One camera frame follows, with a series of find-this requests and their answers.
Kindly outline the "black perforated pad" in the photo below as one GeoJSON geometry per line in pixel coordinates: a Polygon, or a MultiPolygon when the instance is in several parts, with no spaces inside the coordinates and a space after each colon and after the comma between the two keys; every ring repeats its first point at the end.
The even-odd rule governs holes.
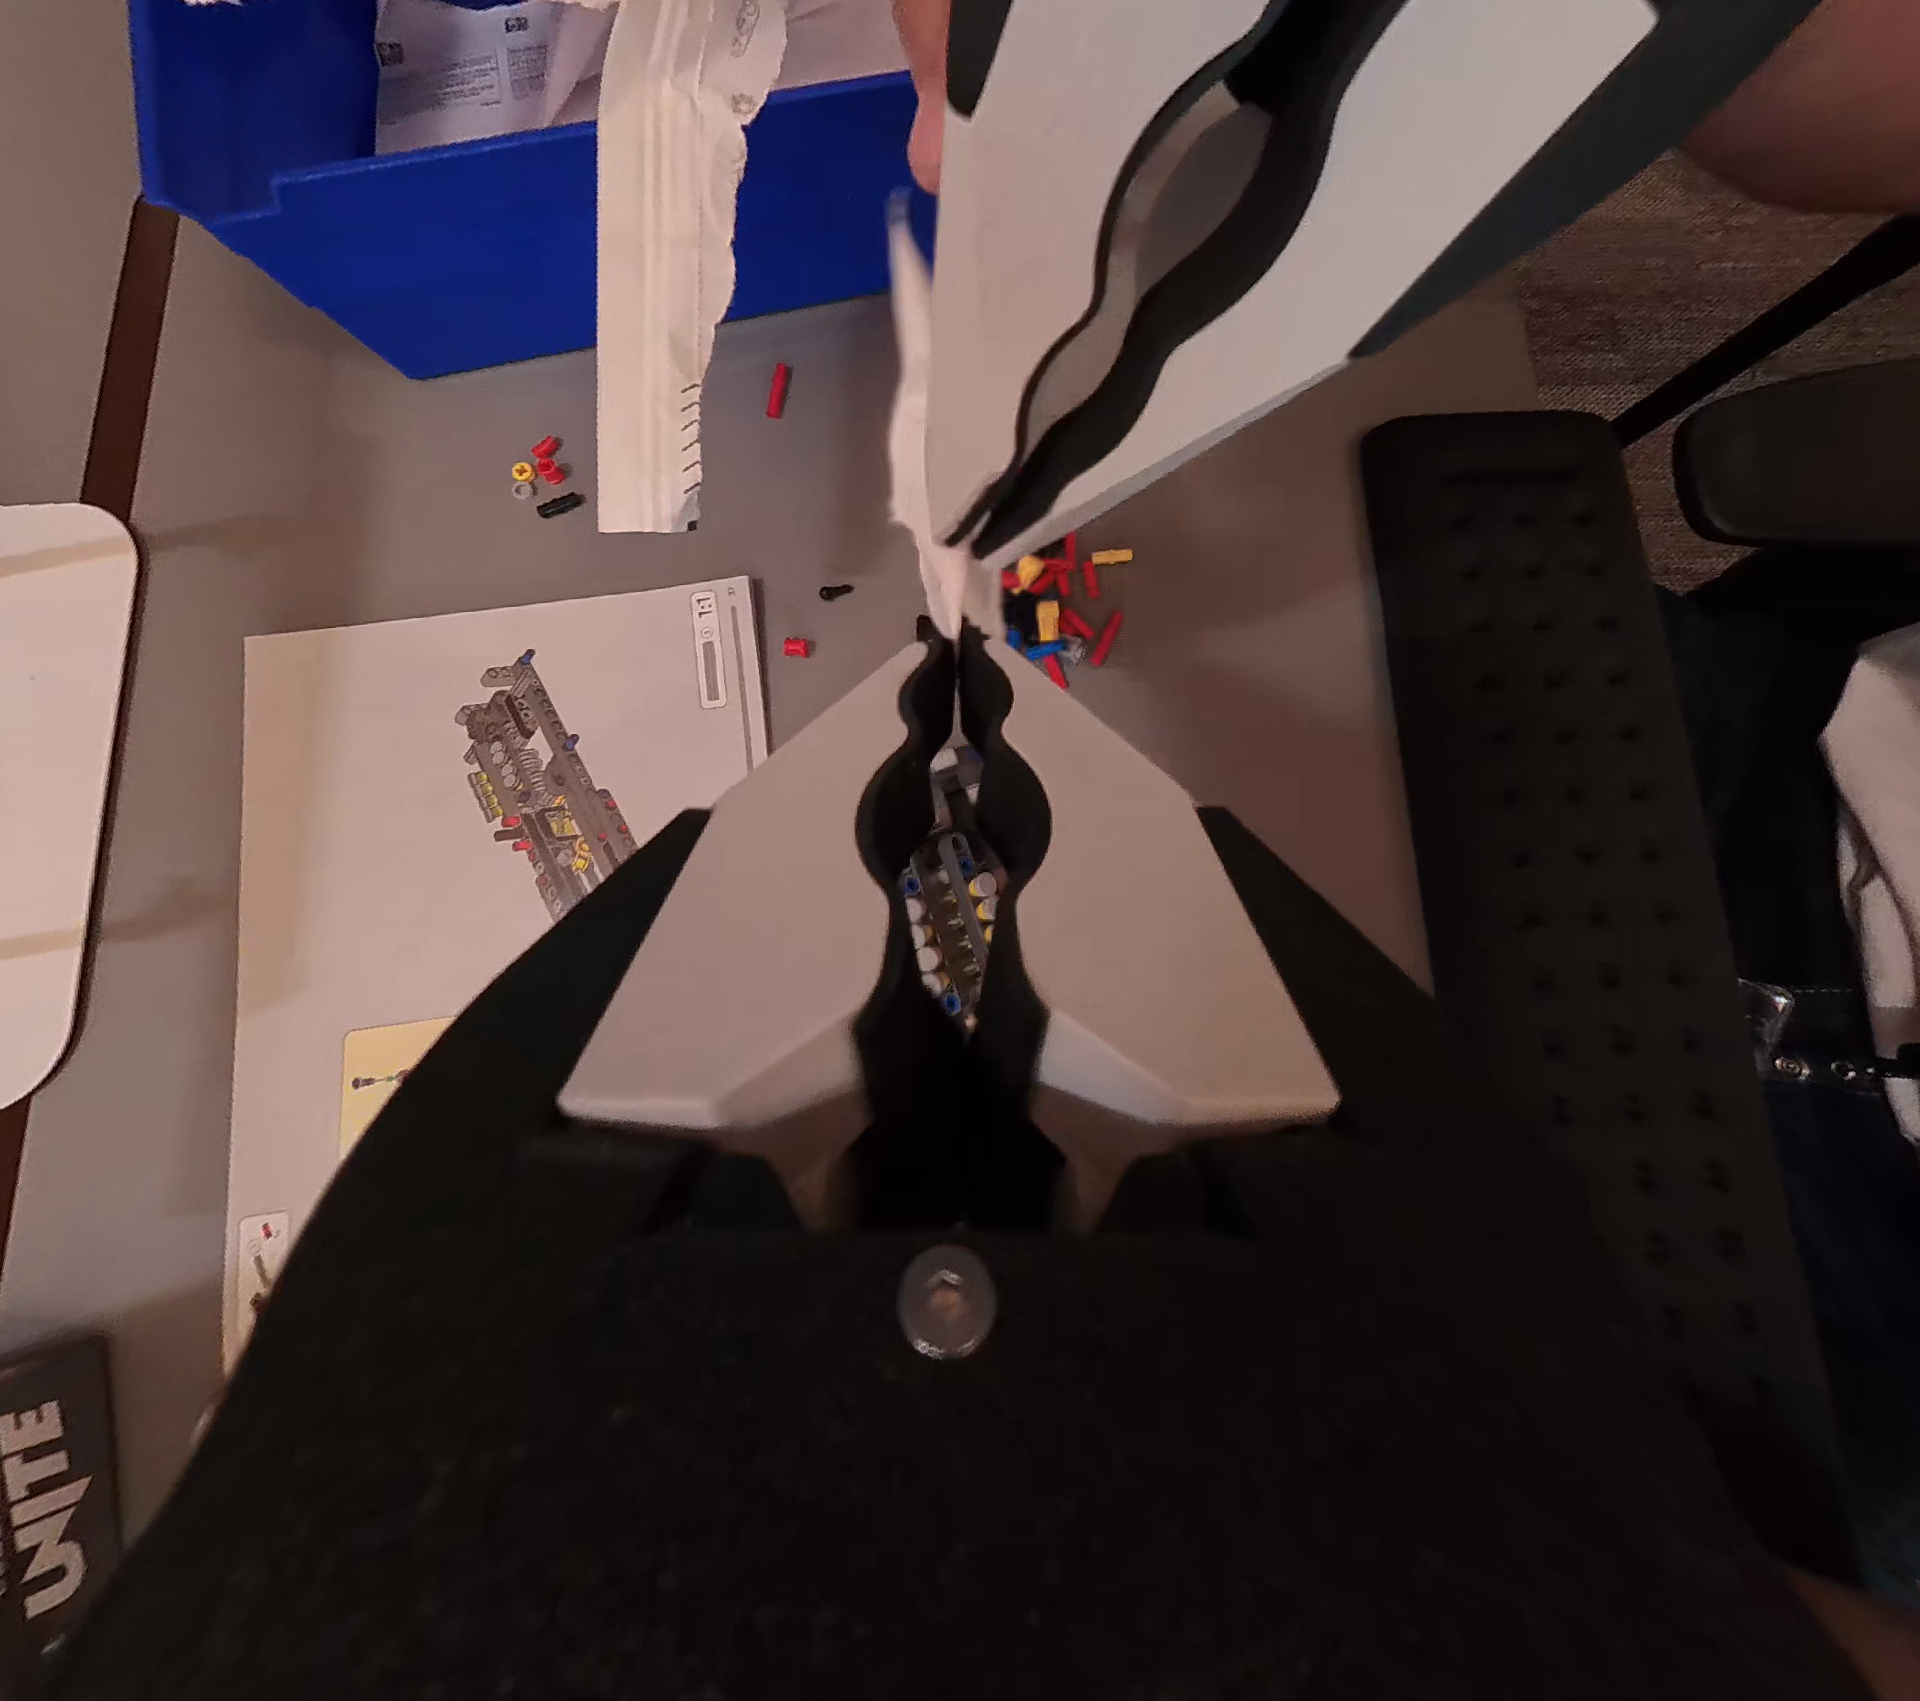
{"type": "Polygon", "coordinates": [[[1404,417],[1358,460],[1438,1006],[1579,1178],[1746,1521],[1852,1584],[1828,1378],[1615,435],[1579,413],[1404,417]]]}

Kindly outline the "person's blue jeans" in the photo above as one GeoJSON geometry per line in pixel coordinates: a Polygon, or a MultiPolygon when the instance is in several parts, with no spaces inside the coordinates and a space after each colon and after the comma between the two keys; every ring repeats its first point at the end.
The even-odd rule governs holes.
{"type": "Polygon", "coordinates": [[[1828,1370],[1856,1546],[1917,1609],[1917,1045],[1876,1053],[1821,748],[1871,641],[1917,627],[1917,550],[1775,546],[1665,601],[1741,978],[1786,996],[1760,1075],[1828,1370]]]}

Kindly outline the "lego instruction booklet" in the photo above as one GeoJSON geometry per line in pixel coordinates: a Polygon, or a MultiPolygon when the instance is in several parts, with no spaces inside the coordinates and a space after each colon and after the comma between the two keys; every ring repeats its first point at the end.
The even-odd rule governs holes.
{"type": "Polygon", "coordinates": [[[222,1368],[456,1016],[769,752],[748,577],[246,641],[222,1368]]]}

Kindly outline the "white rounded board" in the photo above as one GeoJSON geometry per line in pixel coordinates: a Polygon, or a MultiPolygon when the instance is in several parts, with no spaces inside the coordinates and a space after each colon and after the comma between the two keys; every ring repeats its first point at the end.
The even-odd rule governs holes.
{"type": "Polygon", "coordinates": [[[3,1108],[82,1011],[141,561],[85,502],[3,506],[3,1108]]]}

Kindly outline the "long white paper bag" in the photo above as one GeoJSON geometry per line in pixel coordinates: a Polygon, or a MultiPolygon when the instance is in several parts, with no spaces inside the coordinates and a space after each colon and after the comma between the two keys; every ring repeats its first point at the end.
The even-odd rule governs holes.
{"type": "Polygon", "coordinates": [[[699,520],[702,403],[735,298],[748,128],[788,77],[904,65],[887,0],[621,0],[597,114],[595,513],[607,534],[699,520]]]}

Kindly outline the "small white paper bag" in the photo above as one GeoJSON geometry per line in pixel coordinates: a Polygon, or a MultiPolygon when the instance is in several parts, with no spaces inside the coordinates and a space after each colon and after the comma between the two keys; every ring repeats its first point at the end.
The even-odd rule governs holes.
{"type": "Polygon", "coordinates": [[[889,506],[892,520],[913,536],[927,616],[942,639],[959,642],[969,611],[980,609],[988,598],[980,564],[966,548],[946,545],[935,522],[927,462],[933,270],[914,236],[908,192],[897,191],[887,207],[890,314],[900,366],[887,429],[889,506]]]}

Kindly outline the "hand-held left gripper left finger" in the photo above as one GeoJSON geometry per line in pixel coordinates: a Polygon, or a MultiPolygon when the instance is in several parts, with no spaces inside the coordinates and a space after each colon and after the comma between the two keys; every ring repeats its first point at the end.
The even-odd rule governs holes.
{"type": "Polygon", "coordinates": [[[854,1021],[900,897],[857,823],[914,744],[914,680],[952,717],[952,660],[910,641],[715,805],[558,1097],[568,1119],[765,1162],[805,1225],[852,1222],[854,1021]]]}

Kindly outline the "lego chassis assembly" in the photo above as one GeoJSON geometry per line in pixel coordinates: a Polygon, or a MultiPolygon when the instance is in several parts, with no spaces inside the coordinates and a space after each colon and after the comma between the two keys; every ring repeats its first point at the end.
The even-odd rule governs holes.
{"type": "Polygon", "coordinates": [[[979,1027],[1005,868],[979,815],[983,758],[950,744],[929,771],[930,829],[900,873],[921,982],[963,1035],[979,1027]]]}

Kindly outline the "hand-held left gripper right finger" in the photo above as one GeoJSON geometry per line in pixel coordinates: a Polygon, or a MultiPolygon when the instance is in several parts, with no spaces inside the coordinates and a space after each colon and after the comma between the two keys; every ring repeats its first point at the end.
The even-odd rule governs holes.
{"type": "Polygon", "coordinates": [[[991,1229],[1092,1229],[1143,1162],[1327,1124],[1331,1065],[1194,799],[1028,662],[965,633],[959,729],[996,899],[974,1050],[991,1229]]]}

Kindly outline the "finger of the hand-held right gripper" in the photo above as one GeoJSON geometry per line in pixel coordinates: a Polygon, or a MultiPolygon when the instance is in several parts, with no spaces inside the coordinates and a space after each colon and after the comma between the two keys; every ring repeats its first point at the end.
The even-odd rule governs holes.
{"type": "Polygon", "coordinates": [[[1218,226],[972,532],[1080,527],[1338,372],[1653,32],[1653,0],[1292,0],[1266,132],[1218,226]]]}
{"type": "Polygon", "coordinates": [[[993,546],[1041,468],[1039,380],[1107,294],[1123,192],[1279,5],[950,3],[925,409],[938,540],[993,546]]]}

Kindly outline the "pile of small lego pins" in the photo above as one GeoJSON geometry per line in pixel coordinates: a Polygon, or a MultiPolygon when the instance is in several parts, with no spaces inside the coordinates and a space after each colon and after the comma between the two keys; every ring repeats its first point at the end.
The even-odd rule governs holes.
{"type": "Polygon", "coordinates": [[[998,568],[1000,639],[1046,680],[1073,690],[1120,642],[1137,548],[1066,534],[998,568]]]}

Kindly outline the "blue plastic bin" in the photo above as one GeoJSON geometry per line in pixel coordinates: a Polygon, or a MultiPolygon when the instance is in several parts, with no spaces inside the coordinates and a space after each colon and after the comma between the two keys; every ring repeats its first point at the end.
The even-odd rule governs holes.
{"type": "Polygon", "coordinates": [[[128,5],[153,201],[412,379],[595,343],[592,119],[380,157],[378,0],[128,5]]]}

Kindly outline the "crumpled white paper bag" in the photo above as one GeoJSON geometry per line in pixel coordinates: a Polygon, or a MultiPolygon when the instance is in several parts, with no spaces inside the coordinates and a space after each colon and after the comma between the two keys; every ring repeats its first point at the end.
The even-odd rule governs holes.
{"type": "Polygon", "coordinates": [[[614,9],[378,0],[372,150],[426,153],[599,114],[614,9]]]}

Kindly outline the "lego set box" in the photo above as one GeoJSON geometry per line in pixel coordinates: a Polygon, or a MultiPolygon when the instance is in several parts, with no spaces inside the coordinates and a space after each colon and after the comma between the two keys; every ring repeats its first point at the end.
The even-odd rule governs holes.
{"type": "Polygon", "coordinates": [[[3,1361],[3,1693],[28,1697],[123,1557],[111,1347],[3,1361]]]}

